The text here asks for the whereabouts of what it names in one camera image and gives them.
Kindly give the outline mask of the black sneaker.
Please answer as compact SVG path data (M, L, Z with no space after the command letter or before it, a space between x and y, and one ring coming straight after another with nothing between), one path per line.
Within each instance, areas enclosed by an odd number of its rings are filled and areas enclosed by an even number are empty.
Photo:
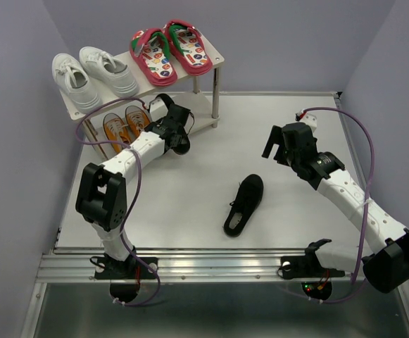
M250 174L240 184L223 225L225 234L238 237L263 199L264 184L257 174Z
M177 155L185 155L191 147L185 126L193 114L188 108L177 105L167 94L159 94L159 98L167 108L167 114L162 119L161 138L165 140L165 150L173 150Z

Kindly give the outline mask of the orange sneaker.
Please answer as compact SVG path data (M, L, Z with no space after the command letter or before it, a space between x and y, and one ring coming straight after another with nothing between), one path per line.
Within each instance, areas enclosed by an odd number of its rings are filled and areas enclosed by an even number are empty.
M109 141L117 141L118 144L112 144L114 151L118 154L123 146L120 143L131 144L132 138L122 118L115 113L108 113L103 119L103 130Z
M125 118L132 134L137 138L150 123L150 117L146 111L138 106L127 106Z

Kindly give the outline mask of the white sneaker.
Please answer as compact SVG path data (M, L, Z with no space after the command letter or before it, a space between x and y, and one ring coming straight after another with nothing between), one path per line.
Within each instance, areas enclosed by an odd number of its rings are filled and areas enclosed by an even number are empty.
M102 104L101 97L81 64L69 54L57 54L51 64L54 82L81 113Z
M134 96L139 86L126 63L106 51L85 46L79 52L80 64L91 77L102 81L118 97Z

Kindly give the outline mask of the colourful pink slipper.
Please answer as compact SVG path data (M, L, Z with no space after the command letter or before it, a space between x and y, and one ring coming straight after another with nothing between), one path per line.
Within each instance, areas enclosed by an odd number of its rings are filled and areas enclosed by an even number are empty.
M163 28L170 52L184 71L191 76L206 74L213 67L206 53L201 33L183 20L170 20Z
M160 28L138 31L130 42L130 54L153 86L168 87L177 81L168 39Z

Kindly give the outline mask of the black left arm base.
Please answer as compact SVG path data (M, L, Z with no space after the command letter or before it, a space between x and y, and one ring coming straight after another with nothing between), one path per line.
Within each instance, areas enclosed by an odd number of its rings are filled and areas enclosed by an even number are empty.
M158 259L135 259L129 255L125 261L117 261L109 255L92 256L94 279L109 282L112 302L124 307L146 306L160 290L157 274Z

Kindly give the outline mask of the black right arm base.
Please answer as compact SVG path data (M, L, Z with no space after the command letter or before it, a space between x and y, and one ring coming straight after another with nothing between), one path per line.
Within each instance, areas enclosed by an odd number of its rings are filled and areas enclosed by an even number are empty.
M336 269L323 268L317 259L316 251L331 239L320 239L311 242L304 250L303 256L285 256L277 269L277 275L284 280L294 278L320 278L317 282L302 282L304 294L310 299L326 301L332 294L332 283L329 281L334 276Z

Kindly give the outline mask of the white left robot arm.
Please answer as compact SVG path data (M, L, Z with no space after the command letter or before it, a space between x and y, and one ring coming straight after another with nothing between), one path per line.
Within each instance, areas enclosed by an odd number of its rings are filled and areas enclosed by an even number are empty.
M119 277L129 277L136 263L130 256L134 247L124 231L134 207L134 202L127 202L127 184L137 178L137 198L144 166L169 150L178 155L189 151L186 124L190 118L194 118L190 109L168 104L166 116L150 123L129 146L116 142L122 146L119 154L100 165L89 163L82 171L75 209L96 230Z

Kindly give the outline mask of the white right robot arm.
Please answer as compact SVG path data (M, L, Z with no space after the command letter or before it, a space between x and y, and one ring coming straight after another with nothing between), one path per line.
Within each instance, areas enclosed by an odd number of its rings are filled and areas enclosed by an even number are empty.
M343 277L359 272L379 292L389 293L409 280L409 228L393 219L355 183L344 164L330 152L319 152L312 128L302 122L273 126L262 156L278 149L274 160L331 201L360 231L367 252L320 239L301 256L286 256L278 268L285 280Z

